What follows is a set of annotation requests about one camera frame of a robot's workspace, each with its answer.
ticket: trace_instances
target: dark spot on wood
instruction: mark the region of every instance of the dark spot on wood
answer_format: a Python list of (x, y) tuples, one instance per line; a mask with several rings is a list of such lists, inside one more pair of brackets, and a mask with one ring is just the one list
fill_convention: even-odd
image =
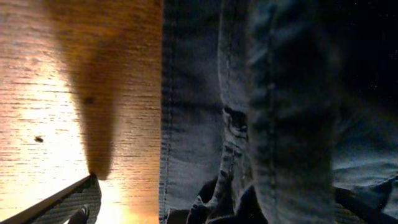
[(42, 142), (44, 142), (44, 140), (43, 140), (41, 137), (36, 136), (36, 137), (35, 137), (35, 142), (40, 142), (40, 143), (42, 143)]
[(86, 97), (86, 98), (83, 100), (83, 103), (84, 103), (85, 105), (92, 105), (94, 102), (95, 102), (95, 98), (92, 97), (92, 96)]

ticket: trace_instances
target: wooden floor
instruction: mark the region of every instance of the wooden floor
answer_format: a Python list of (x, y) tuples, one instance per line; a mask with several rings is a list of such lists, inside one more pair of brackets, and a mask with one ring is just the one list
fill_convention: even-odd
[(0, 221), (92, 170), (97, 223), (158, 222), (161, 12), (0, 0)]

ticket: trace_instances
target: jeans seam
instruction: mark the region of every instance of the jeans seam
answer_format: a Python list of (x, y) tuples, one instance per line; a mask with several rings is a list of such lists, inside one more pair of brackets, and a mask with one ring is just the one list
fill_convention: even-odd
[(167, 151), (166, 151), (166, 163), (165, 163), (165, 180), (164, 180), (164, 192), (163, 192), (163, 213), (166, 214), (166, 194), (167, 187), (169, 184), (169, 157), (170, 157), (170, 148), (171, 148), (171, 138), (172, 138), (172, 129), (173, 129), (173, 69), (172, 64), (175, 58), (175, 26), (177, 24), (177, 2), (175, 1), (172, 6), (173, 14), (172, 14), (172, 24), (171, 24), (171, 33), (170, 33), (170, 41), (172, 44), (170, 45), (170, 56), (168, 62), (167, 75), (169, 79), (169, 102), (167, 104), (167, 112), (168, 112), (168, 125), (167, 125)]

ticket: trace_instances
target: wooden surface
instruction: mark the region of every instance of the wooden surface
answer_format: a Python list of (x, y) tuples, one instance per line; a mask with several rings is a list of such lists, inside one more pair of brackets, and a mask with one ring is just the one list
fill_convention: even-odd
[(159, 2), (0, 0), (0, 221), (92, 170), (97, 223), (158, 222)]

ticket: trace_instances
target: stitching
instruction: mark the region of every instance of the stitching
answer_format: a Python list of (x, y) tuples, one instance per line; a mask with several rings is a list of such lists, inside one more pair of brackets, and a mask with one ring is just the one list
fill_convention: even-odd
[[(228, 56), (227, 56), (227, 59), (226, 59), (226, 68), (227, 68), (227, 73), (226, 73), (226, 76), (227, 76), (227, 79), (226, 79), (226, 86), (227, 86), (227, 90), (228, 90), (228, 101), (230, 101), (230, 99), (231, 99), (231, 95), (230, 95), (230, 85), (229, 85), (229, 78), (230, 78), (230, 76), (231, 76), (231, 67), (230, 67), (230, 65), (231, 65), (231, 55), (232, 55), (232, 44), (233, 44), (233, 38), (234, 38), (234, 25), (235, 25), (235, 23), (236, 23), (236, 11), (237, 11), (237, 6), (238, 6), (238, 2), (239, 2), (239, 0), (236, 0), (236, 1), (233, 1), (233, 16), (232, 16), (232, 20), (231, 20), (231, 23), (230, 23), (230, 28), (231, 28), (231, 30), (230, 30), (230, 32), (229, 32), (229, 46), (228, 46)], [(229, 117), (229, 119), (228, 119), (228, 129), (230, 129), (231, 127), (230, 127), (230, 125), (231, 125), (231, 120), (232, 120), (232, 117)], [(230, 170), (229, 170), (229, 175), (231, 176), (233, 176), (233, 172), (234, 172), (234, 163), (235, 163), (235, 153), (232, 153), (232, 159), (231, 159), (231, 162), (230, 162)]]
[(168, 111), (168, 120), (169, 123), (167, 125), (167, 152), (166, 152), (166, 174), (165, 174), (165, 182), (164, 182), (164, 192), (163, 192), (163, 214), (166, 214), (166, 194), (167, 194), (167, 187), (169, 184), (169, 156), (170, 156), (170, 148), (171, 148), (171, 138), (172, 138), (172, 128), (173, 128), (173, 113), (172, 113), (172, 104), (173, 104), (173, 70), (172, 64), (174, 62), (175, 57), (175, 26), (177, 24), (177, 2), (175, 1), (172, 7), (173, 10), (173, 19), (171, 24), (171, 34), (170, 34), (170, 41), (172, 44), (170, 45), (170, 54), (169, 56), (169, 64), (168, 64), (168, 71), (167, 74), (169, 75), (169, 103), (167, 105)]
[[(270, 22), (272, 22), (275, 18), (275, 13), (276, 13), (276, 6), (271, 6), (269, 13), (271, 13), (271, 18), (270, 18)], [(272, 28), (270, 28), (269, 31), (269, 41), (268, 41), (268, 49), (270, 49), (271, 51), (271, 47), (273, 44), (272, 41)], [(275, 204), (275, 209), (274, 209), (274, 213), (275, 213), (275, 218), (277, 220), (278, 223), (280, 223), (280, 218), (279, 218), (279, 213), (278, 213), (278, 209), (277, 209), (277, 196), (276, 196), (276, 188), (277, 188), (277, 184), (276, 184), (276, 171), (275, 171), (275, 154), (276, 154), (276, 133), (275, 133), (275, 121), (276, 121), (276, 114), (275, 114), (275, 71), (274, 71), (274, 67), (272, 66), (273, 63), (271, 61), (271, 54), (268, 53), (267, 54), (267, 64), (268, 67), (270, 69), (268, 69), (269, 71), (269, 79), (268, 79), (268, 85), (266, 86), (267, 91), (269, 91), (268, 94), (268, 105), (269, 105), (269, 109), (268, 109), (268, 116), (269, 116), (269, 128), (268, 128), (268, 134), (267, 134), (267, 142), (269, 145), (269, 151), (270, 151), (270, 162), (269, 162), (269, 168), (271, 170), (271, 182), (270, 182), (270, 189), (271, 189), (271, 197), (274, 201)]]

